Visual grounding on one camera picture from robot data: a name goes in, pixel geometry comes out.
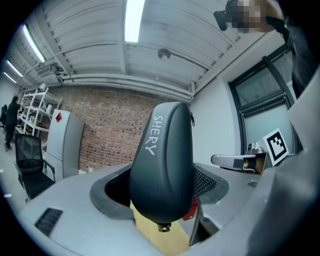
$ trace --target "ceiling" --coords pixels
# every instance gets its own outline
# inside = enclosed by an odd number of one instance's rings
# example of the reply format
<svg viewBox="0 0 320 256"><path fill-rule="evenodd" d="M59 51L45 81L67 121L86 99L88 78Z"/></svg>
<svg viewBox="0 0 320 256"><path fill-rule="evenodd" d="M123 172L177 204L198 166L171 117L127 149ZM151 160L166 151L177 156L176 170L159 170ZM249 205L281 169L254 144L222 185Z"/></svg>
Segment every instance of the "ceiling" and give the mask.
<svg viewBox="0 0 320 256"><path fill-rule="evenodd" d="M41 83L102 85L190 101L257 37L219 30L213 12L227 0L145 0L139 42L124 40L126 0L47 0L25 21L45 57L41 63L22 29L4 61L22 89ZM171 52L168 60L158 50ZM45 67L51 72L38 75Z"/></svg>

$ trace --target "brick wall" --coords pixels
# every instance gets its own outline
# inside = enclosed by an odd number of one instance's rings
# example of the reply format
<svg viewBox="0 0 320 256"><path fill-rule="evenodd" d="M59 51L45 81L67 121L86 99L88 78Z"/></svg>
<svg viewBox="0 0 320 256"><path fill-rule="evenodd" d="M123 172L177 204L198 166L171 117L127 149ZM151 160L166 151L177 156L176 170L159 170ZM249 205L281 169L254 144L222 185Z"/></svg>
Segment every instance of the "brick wall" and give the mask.
<svg viewBox="0 0 320 256"><path fill-rule="evenodd" d="M147 93L103 87L66 86L49 92L85 123L79 169L87 172L132 162L153 108L171 101Z"/></svg>

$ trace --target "white wall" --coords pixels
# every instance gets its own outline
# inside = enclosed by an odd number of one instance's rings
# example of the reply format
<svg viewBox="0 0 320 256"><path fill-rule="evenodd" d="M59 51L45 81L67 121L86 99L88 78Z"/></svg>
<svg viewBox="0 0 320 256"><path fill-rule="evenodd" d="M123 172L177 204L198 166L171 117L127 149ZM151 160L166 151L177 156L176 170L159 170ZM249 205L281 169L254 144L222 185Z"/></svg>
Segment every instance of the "white wall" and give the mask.
<svg viewBox="0 0 320 256"><path fill-rule="evenodd" d="M191 102L195 118L193 161L211 164L211 156L239 155L241 140L235 102L228 82L253 67L284 44L275 31L265 34L206 85Z"/></svg>
<svg viewBox="0 0 320 256"><path fill-rule="evenodd" d="M0 108L2 108L4 104L9 106L12 98L14 96L18 96L19 92L19 88L17 88L6 77L4 77L3 74L0 74Z"/></svg>

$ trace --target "mesh panel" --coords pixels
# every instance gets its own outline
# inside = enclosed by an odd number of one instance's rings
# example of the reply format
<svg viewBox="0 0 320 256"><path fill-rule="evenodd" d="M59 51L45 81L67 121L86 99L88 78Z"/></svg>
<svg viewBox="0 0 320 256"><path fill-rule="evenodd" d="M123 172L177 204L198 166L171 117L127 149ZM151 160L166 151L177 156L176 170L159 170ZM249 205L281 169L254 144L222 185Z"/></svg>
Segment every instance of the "mesh panel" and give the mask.
<svg viewBox="0 0 320 256"><path fill-rule="evenodd" d="M15 138L16 163L23 173L42 171L41 140L38 137L17 134Z"/></svg>
<svg viewBox="0 0 320 256"><path fill-rule="evenodd" d="M193 195L196 198L213 190L216 185L217 183L213 179L193 169Z"/></svg>

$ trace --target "floor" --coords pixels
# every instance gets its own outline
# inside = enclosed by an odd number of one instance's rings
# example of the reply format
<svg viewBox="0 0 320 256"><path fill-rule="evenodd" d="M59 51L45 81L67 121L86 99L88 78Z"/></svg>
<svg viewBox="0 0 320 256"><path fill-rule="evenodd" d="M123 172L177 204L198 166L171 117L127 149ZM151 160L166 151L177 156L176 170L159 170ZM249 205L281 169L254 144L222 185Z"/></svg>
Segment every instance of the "floor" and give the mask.
<svg viewBox="0 0 320 256"><path fill-rule="evenodd" d="M4 143L5 135L0 129L0 185L11 209L17 214L26 206L27 194L18 181L18 173L14 164L16 160L15 145L12 142L12 149L7 152Z"/></svg>

